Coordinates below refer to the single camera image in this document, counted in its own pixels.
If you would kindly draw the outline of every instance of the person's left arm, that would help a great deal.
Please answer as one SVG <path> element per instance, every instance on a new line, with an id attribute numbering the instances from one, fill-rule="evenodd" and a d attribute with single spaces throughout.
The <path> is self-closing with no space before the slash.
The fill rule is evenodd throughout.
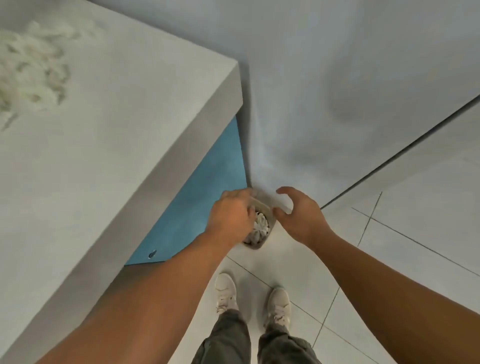
<path id="1" fill-rule="evenodd" d="M 251 190 L 225 191 L 187 248 L 116 292 L 37 364 L 166 364 L 222 259 L 253 229 Z"/>

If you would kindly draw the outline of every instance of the gray wall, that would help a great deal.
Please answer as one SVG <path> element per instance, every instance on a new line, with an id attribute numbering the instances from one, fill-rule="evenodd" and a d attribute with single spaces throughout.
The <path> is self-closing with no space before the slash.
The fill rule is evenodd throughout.
<path id="1" fill-rule="evenodd" d="M 253 186 L 328 202 L 480 94 L 477 0 L 96 0 L 240 61 Z"/>

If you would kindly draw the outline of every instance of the person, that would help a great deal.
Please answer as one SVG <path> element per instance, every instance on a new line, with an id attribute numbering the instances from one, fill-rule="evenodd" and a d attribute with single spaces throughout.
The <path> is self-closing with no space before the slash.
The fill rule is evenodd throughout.
<path id="1" fill-rule="evenodd" d="M 323 261 L 398 364 L 480 363 L 480 315 L 338 237 L 304 193 L 292 187 L 277 192 L 293 201 L 291 214 L 273 209 L 278 222 Z M 250 189 L 224 192 L 212 207 L 205 231 L 187 248 L 114 293 L 38 364 L 166 364 L 216 268 L 252 230 L 250 194 Z M 193 362 L 248 363 L 250 339 L 236 305 L 235 284 L 220 274 L 216 289 L 220 315 Z M 288 333 L 290 302 L 285 290 L 272 292 L 268 312 L 258 361 L 318 363 L 311 346 Z"/>

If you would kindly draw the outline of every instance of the pant leg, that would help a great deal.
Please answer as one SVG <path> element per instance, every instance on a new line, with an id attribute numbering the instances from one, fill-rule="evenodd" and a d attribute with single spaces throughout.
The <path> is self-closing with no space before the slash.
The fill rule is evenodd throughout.
<path id="1" fill-rule="evenodd" d="M 258 342 L 259 364 L 320 364 L 311 345 L 290 336 L 285 326 L 268 324 Z"/>
<path id="2" fill-rule="evenodd" d="M 247 324 L 237 310 L 222 313 L 198 348 L 192 364 L 250 364 L 252 345 Z"/>

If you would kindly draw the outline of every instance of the sneaker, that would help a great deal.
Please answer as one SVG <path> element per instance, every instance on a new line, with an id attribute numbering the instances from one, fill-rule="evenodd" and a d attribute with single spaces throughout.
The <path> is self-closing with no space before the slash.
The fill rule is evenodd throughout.
<path id="1" fill-rule="evenodd" d="M 238 310 L 237 305 L 237 287 L 232 277 L 228 273 L 220 273 L 215 281 L 215 290 L 217 293 L 216 312 L 224 313 L 226 310 Z"/>
<path id="2" fill-rule="evenodd" d="M 290 329 L 290 316 L 292 306 L 288 298 L 287 291 L 284 288 L 276 287 L 270 294 L 267 304 L 268 321 L 267 324 L 275 323 Z"/>

